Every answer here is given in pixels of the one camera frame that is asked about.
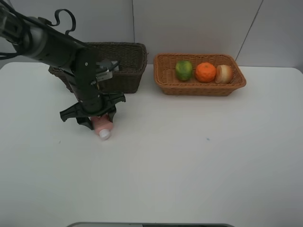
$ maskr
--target light brown wicker basket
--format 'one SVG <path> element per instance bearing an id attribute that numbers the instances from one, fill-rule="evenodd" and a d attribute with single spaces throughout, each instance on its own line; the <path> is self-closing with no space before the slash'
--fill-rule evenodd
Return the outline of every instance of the light brown wicker basket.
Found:
<path id="1" fill-rule="evenodd" d="M 189 81 L 180 81 L 175 71 L 176 63 L 180 60 L 190 61 L 194 70 L 202 62 L 209 62 L 215 67 L 229 65 L 233 71 L 233 79 L 230 84 L 201 83 L 195 76 Z M 246 79 L 237 63 L 226 54 L 160 53 L 154 59 L 154 79 L 167 95 L 228 96 L 234 90 L 246 85 Z"/>

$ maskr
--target white cap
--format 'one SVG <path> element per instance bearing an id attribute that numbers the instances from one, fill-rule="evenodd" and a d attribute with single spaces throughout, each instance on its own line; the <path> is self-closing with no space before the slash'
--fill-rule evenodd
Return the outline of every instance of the white cap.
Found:
<path id="1" fill-rule="evenodd" d="M 108 130 L 108 129 L 102 129 L 99 132 L 99 136 L 102 140 L 107 140 L 110 137 L 110 135 L 111 135 L 111 133 L 110 133 L 110 130 Z"/>

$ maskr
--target white wall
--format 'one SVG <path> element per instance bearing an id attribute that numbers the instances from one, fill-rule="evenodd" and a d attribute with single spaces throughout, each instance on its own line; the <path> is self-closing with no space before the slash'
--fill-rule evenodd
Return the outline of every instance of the white wall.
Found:
<path id="1" fill-rule="evenodd" d="M 303 0 L 264 0 L 237 62 L 303 71 Z"/>
<path id="2" fill-rule="evenodd" d="M 77 27 L 70 35 L 84 42 L 133 42 L 132 0 L 11 0 L 14 8 L 26 15 L 45 17 L 55 23 L 56 9 L 69 9 L 76 17 Z M 57 30 L 71 28 L 66 12 L 60 13 L 61 24 Z M 1 52 L 15 52 L 11 44 L 0 40 Z M 32 61 L 26 57 L 0 61 L 0 68 L 12 61 Z"/>
<path id="3" fill-rule="evenodd" d="M 261 0 L 133 0 L 135 41 L 159 52 L 236 58 Z"/>

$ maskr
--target wicker basket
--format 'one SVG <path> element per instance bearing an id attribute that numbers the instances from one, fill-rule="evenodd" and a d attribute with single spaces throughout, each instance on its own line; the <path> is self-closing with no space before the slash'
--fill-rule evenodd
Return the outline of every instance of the wicker basket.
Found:
<path id="1" fill-rule="evenodd" d="M 190 61 L 194 69 L 202 62 L 212 63 L 215 67 L 229 65 L 234 76 L 230 84 L 201 83 L 194 76 L 189 81 L 180 81 L 175 71 L 176 64 L 180 60 Z M 235 60 L 225 54 L 158 54 L 154 59 L 154 79 L 167 95 L 228 96 L 234 90 L 246 85 L 246 80 Z"/>
<path id="2" fill-rule="evenodd" d="M 98 61 L 104 58 L 111 61 L 120 59 L 119 71 L 113 72 L 113 78 L 99 82 L 103 92 L 122 91 L 135 93 L 147 64 L 147 52 L 143 44 L 134 43 L 88 43 L 100 49 Z M 49 68 L 49 72 L 60 78 L 72 92 L 65 73 L 58 68 Z"/>

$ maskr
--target pink bottle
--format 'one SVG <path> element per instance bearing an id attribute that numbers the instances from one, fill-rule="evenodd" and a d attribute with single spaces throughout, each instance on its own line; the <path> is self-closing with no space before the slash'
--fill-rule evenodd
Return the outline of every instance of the pink bottle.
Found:
<path id="1" fill-rule="evenodd" d="M 102 117 L 91 117 L 91 122 L 93 123 L 95 133 L 100 136 L 102 140 L 107 140 L 113 129 L 113 123 L 109 121 L 108 115 L 105 114 Z"/>

